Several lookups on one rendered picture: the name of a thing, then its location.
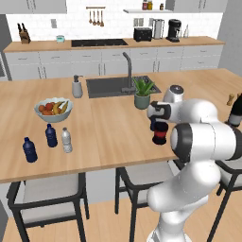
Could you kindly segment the black toaster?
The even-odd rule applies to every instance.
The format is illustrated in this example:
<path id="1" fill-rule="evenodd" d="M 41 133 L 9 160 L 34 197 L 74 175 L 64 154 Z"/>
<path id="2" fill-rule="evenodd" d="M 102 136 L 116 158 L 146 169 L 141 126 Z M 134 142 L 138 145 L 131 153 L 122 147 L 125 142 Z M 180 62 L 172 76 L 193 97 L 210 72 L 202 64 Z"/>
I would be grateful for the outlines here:
<path id="1" fill-rule="evenodd" d="M 152 39 L 152 29 L 149 27 L 136 27 L 133 31 L 133 39 L 136 42 L 150 42 Z"/>

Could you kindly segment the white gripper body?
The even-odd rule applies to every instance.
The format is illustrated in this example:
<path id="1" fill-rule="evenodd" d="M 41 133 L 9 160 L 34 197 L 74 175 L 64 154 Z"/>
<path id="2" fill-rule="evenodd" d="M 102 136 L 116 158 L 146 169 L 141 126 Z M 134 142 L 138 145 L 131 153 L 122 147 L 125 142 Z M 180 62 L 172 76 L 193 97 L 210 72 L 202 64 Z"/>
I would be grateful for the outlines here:
<path id="1" fill-rule="evenodd" d="M 156 116 L 161 116 L 160 110 L 157 109 L 157 101 L 152 101 L 147 107 L 147 117 L 154 119 Z"/>

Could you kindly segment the dark bottle with red label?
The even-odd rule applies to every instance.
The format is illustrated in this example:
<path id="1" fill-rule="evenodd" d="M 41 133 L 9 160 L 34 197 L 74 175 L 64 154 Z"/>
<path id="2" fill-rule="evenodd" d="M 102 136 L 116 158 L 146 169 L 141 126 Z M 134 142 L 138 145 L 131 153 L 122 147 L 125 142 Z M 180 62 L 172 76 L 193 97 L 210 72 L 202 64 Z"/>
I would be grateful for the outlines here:
<path id="1" fill-rule="evenodd" d="M 156 145 L 164 145 L 166 143 L 167 131 L 168 125 L 165 122 L 156 122 L 154 124 L 154 136 L 152 141 Z"/>

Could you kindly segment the wooden knife block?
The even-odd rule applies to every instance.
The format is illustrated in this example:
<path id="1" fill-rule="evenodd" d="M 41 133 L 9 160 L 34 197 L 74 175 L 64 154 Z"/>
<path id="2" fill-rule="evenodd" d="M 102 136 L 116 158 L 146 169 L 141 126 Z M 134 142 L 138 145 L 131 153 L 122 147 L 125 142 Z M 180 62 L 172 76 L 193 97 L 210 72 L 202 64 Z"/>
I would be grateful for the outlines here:
<path id="1" fill-rule="evenodd" d="M 19 36 L 20 36 L 20 39 L 21 39 L 21 43 L 30 43 L 31 40 L 30 40 L 28 32 L 25 28 L 25 25 L 24 24 L 17 24 L 17 26 L 18 26 L 18 30 L 19 30 Z"/>

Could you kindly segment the white wall shelf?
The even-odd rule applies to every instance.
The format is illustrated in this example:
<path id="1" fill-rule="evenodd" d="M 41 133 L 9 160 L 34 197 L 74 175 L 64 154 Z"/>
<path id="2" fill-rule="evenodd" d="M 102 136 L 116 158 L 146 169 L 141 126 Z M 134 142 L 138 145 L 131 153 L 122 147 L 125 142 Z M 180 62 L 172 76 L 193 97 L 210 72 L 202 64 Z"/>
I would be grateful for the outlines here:
<path id="1" fill-rule="evenodd" d="M 123 9 L 124 12 L 126 13 L 137 13 L 137 14 L 151 14 L 151 13 L 172 13 L 172 10 L 164 9 L 164 10 L 159 10 L 159 9 L 148 9 L 148 10 L 142 10 L 142 9 Z"/>

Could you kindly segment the steel kettle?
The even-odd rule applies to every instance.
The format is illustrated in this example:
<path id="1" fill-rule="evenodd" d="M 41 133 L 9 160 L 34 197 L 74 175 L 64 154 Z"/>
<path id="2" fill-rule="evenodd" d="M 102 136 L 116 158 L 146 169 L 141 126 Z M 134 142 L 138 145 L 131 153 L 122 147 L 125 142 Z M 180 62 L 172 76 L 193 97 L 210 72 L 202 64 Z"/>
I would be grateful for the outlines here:
<path id="1" fill-rule="evenodd" d="M 152 23 L 152 38 L 154 40 L 160 40 L 164 34 L 164 20 L 154 19 Z"/>

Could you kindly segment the pale fruit bowl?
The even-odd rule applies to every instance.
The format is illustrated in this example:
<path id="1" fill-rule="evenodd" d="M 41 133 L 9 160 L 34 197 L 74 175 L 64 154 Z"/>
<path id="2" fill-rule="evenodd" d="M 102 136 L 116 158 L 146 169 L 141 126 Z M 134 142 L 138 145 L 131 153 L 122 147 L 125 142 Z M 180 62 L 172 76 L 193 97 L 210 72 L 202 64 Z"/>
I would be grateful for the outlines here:
<path id="1" fill-rule="evenodd" d="M 58 103 L 60 102 L 60 106 L 63 107 L 64 105 L 66 105 L 66 110 L 64 113 L 61 114 L 53 114 L 53 115 L 44 115 L 39 107 L 41 105 L 45 106 L 47 103 L 51 103 L 51 102 L 55 102 Z M 71 113 L 72 109 L 74 107 L 73 102 L 68 99 L 68 98 L 64 98 L 64 97 L 52 97 L 52 98 L 47 98 L 45 100 L 41 100 L 38 104 L 35 105 L 34 107 L 34 111 L 36 114 L 38 114 L 41 119 L 47 123 L 59 123 L 63 120 L 65 120 L 69 114 Z"/>

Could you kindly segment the grey wall cupboards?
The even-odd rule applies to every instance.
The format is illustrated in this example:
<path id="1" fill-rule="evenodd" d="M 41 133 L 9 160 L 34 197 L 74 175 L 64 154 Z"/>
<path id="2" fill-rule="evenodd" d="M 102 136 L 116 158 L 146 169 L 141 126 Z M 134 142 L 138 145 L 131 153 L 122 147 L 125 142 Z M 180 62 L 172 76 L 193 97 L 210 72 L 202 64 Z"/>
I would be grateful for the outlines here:
<path id="1" fill-rule="evenodd" d="M 165 0 L 165 8 L 178 13 L 224 12 L 228 0 Z"/>
<path id="2" fill-rule="evenodd" d="M 0 14 L 53 14 L 66 12 L 66 0 L 0 0 Z"/>

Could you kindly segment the black hob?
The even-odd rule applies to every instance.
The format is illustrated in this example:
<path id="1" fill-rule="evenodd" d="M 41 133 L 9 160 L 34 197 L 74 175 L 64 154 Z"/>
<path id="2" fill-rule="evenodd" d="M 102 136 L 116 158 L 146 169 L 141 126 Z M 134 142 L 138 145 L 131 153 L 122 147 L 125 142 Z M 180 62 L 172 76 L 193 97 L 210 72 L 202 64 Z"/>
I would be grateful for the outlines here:
<path id="1" fill-rule="evenodd" d="M 128 45 L 123 39 L 72 40 L 72 47 Z"/>

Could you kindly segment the black coffee machine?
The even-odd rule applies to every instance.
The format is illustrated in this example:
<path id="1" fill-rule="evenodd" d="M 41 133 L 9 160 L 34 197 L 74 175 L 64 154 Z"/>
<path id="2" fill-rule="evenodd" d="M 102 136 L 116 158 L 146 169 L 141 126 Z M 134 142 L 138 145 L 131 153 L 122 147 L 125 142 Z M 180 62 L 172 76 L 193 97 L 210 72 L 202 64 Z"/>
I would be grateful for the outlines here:
<path id="1" fill-rule="evenodd" d="M 170 19 L 168 21 L 168 35 L 166 37 L 172 43 L 178 43 L 179 37 L 178 34 L 181 30 L 182 22 L 177 19 Z"/>

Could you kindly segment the black stool with grey seat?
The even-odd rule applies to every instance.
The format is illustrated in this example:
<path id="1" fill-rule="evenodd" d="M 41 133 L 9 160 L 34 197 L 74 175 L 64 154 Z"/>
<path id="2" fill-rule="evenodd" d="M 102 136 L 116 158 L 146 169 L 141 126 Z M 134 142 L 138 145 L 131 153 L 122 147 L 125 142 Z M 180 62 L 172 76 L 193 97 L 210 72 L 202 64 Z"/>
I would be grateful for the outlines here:
<path id="1" fill-rule="evenodd" d="M 84 200 L 86 218 L 89 206 L 86 174 L 78 173 L 25 181 L 24 199 L 16 202 L 20 182 L 13 182 L 8 190 L 8 206 L 13 213 L 22 242 L 30 242 L 26 229 L 76 220 L 80 242 L 86 242 L 80 200 Z"/>
<path id="2" fill-rule="evenodd" d="M 168 162 L 139 164 L 115 169 L 114 212 L 119 213 L 119 195 L 127 192 L 131 202 L 130 242 L 134 242 L 136 214 L 147 207 L 147 190 L 173 177 Z"/>
<path id="3" fill-rule="evenodd" d="M 222 191 L 225 191 L 225 195 L 217 211 L 214 224 L 207 238 L 207 242 L 213 242 L 217 226 L 222 218 L 231 193 L 235 191 L 242 191 L 242 158 L 233 162 L 216 161 L 216 164 L 221 172 L 221 179 L 216 194 L 220 196 Z"/>

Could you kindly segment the grey tall oven cabinet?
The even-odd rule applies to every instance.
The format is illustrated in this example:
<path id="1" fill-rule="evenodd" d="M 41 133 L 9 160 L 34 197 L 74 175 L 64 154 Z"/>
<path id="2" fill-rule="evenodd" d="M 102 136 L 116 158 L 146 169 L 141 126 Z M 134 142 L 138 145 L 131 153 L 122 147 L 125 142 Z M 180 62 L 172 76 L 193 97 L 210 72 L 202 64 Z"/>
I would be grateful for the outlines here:
<path id="1" fill-rule="evenodd" d="M 5 14 L 0 14 L 0 81 L 10 80 L 9 67 L 4 49 L 12 42 Z"/>

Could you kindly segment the grey soap dispenser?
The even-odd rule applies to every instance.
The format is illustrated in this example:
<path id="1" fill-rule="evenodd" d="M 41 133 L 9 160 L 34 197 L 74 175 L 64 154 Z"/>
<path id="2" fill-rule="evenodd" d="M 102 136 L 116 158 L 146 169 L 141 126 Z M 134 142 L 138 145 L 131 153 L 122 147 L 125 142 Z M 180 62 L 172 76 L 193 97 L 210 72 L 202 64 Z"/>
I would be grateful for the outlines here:
<path id="1" fill-rule="evenodd" d="M 78 75 L 74 75 L 72 82 L 72 94 L 74 98 L 81 98 L 83 95 L 81 82 L 78 80 Z"/>

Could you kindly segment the clear plastic bottle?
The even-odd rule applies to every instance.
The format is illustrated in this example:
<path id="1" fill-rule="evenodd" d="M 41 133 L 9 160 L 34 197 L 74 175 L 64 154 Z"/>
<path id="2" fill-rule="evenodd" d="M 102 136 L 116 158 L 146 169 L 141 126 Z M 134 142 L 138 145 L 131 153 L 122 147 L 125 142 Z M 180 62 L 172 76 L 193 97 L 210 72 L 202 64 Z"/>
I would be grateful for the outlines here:
<path id="1" fill-rule="evenodd" d="M 71 143 L 71 134 L 67 128 L 62 129 L 61 133 L 62 147 L 65 153 L 70 153 L 73 150 Z"/>

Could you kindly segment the green plant in grey pot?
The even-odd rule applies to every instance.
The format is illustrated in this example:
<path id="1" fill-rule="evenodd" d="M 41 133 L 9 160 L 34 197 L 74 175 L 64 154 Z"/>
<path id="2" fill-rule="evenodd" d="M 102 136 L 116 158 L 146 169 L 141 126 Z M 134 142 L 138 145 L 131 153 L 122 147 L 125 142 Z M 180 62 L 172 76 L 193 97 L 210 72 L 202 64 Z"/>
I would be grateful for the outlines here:
<path id="1" fill-rule="evenodd" d="M 143 79 L 132 79 L 135 84 L 134 106 L 139 110 L 144 110 L 149 106 L 150 94 L 154 83 L 150 80 L 145 82 Z"/>

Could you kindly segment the grey tap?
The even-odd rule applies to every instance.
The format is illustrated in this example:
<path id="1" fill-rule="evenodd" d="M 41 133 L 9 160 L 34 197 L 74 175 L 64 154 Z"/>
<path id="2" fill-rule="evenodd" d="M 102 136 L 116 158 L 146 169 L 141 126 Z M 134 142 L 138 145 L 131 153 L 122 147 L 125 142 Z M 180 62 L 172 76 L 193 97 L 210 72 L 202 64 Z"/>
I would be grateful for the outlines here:
<path id="1" fill-rule="evenodd" d="M 132 78 L 131 78 L 131 59 L 130 56 L 124 52 L 123 56 L 128 61 L 128 86 L 121 89 L 122 93 L 128 93 L 128 92 L 134 92 L 136 90 L 136 87 L 132 84 Z"/>

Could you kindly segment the grey base cupboards run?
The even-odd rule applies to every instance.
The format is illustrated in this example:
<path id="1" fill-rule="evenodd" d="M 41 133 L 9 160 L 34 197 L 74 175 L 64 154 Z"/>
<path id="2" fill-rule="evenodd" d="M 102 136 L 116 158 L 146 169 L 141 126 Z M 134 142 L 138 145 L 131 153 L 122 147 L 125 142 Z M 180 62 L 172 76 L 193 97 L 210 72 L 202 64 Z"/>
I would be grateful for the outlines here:
<path id="1" fill-rule="evenodd" d="M 7 53 L 13 80 L 217 68 L 221 44 Z"/>

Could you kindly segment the dark glass bottle white label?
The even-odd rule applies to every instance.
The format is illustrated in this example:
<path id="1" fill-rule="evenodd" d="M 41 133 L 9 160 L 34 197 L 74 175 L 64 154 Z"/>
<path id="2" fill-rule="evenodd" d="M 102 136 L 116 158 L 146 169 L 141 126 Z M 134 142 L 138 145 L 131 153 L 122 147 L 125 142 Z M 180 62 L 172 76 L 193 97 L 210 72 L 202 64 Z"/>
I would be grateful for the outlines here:
<path id="1" fill-rule="evenodd" d="M 234 102 L 229 118 L 228 123 L 234 127 L 238 127 L 242 121 L 242 94 Z"/>

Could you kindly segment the dark sink basin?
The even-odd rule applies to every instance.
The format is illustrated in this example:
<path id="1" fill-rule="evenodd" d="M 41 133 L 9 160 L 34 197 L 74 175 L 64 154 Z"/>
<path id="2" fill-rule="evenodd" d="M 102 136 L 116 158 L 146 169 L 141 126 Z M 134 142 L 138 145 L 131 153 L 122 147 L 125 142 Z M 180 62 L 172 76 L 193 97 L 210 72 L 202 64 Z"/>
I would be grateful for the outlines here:
<path id="1" fill-rule="evenodd" d="M 150 78 L 148 76 L 132 77 L 131 91 L 127 91 L 129 82 L 128 77 L 87 79 L 86 85 L 88 95 L 90 98 L 134 95 L 136 90 L 134 89 L 135 83 L 133 81 L 138 81 L 140 79 L 142 79 L 145 83 L 150 82 Z"/>

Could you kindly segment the yellow bananas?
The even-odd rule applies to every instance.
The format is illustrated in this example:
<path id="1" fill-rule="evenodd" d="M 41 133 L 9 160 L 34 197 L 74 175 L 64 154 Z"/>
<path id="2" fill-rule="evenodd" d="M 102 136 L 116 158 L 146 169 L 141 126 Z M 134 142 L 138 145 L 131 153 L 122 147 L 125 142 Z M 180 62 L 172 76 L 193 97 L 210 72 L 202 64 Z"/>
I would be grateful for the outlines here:
<path id="1" fill-rule="evenodd" d="M 53 114 L 63 114 L 68 107 L 68 102 L 60 101 L 53 105 Z"/>

